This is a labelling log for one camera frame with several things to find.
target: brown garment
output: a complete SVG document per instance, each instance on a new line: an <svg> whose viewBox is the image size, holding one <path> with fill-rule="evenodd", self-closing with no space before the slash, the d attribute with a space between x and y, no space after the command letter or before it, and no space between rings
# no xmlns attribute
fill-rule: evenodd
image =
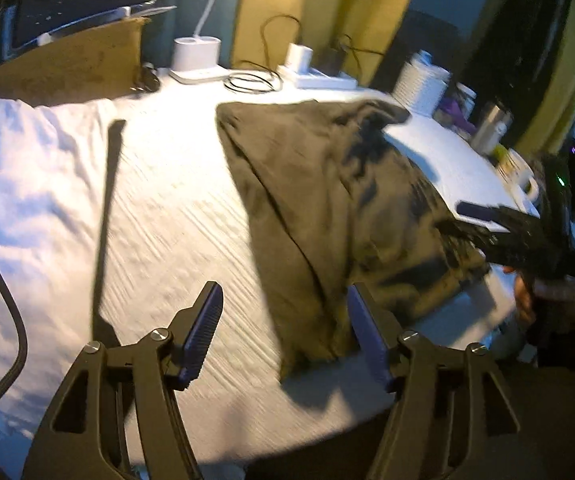
<svg viewBox="0 0 575 480"><path fill-rule="evenodd" d="M405 326L487 272L473 246L434 229L449 209L385 140L383 127L407 119L402 108L230 103L216 117L282 346L281 378L357 347L351 283L364 282Z"/></svg>

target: white tablecloth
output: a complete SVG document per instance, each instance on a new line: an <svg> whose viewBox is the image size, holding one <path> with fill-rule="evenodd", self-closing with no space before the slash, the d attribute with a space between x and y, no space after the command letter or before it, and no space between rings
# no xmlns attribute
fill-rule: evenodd
<svg viewBox="0 0 575 480"><path fill-rule="evenodd" d="M156 94L115 101L127 127L110 217L104 317L123 344L133 343L191 305L206 280L224 286L224 314L202 375L177 396L200 463L249 460L308 444L391 403L361 356L279 384L278 345L248 246L246 214L214 124L221 102L358 98L391 100L371 90L287 85L252 96L233 94L220 82L183 86L163 78ZM413 117L386 133L452 210L459 200L513 205L491 167L433 120ZM418 328L436 343L464 348L513 307L511 279L495 271ZM126 431L130 456L139 462L134 417Z"/></svg>

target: person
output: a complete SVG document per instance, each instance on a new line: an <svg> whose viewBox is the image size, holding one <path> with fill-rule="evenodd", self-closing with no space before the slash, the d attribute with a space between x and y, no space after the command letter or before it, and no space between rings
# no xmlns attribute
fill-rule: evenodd
<svg viewBox="0 0 575 480"><path fill-rule="evenodd" d="M506 268L505 272L514 272ZM535 280L528 287L520 274L515 279L517 319L523 329L536 321L535 301L546 300L558 308L558 324L547 349L538 350L538 365L512 360L499 368L512 391L512 405L519 415L521 433L516 446L497 453L490 476L476 480L575 479L575 280ZM286 454L250 465L246 480L362 480L381 442L389 418L383 412L351 431ZM508 465L512 473L500 471Z"/></svg>

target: white mug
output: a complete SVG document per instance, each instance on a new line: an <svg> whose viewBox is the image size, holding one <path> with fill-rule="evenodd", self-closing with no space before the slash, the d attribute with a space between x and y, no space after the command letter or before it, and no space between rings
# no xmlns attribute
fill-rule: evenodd
<svg viewBox="0 0 575 480"><path fill-rule="evenodd" d="M507 155L501 160L496 171L508 186L519 186L530 202L536 202L539 189L534 178L534 171L517 152L507 150Z"/></svg>

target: table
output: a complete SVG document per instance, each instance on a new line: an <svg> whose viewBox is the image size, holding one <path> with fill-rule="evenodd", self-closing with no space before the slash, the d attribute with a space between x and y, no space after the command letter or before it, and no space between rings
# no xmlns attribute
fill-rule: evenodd
<svg viewBox="0 0 575 480"><path fill-rule="evenodd" d="M122 99L117 106L128 112L126 144L133 136L144 134L142 128L166 136L173 128L177 146L189 149L187 143L195 136L214 136L211 149L219 150L214 110L222 102L287 104L361 98L393 102L391 96L370 89L301 90L286 84L281 92L249 95L231 93L220 82L183 86L164 77L156 94L140 100ZM427 174L452 211L460 200L513 206L491 166L432 119L412 116L406 124L389 126L385 135ZM437 344L464 349L483 339L514 309L511 282L511 277L495 269L484 282L426 317L416 329ZM271 382L227 396L210 395L200 384L199 379L192 385L194 389L179 396L179 406L196 458L203 464L252 460L303 446L347 430L392 402L370 377L360 355L283 385L272 376ZM133 442L133 421L126 433L128 442ZM130 457L133 462L142 460L139 446L130 445Z"/></svg>

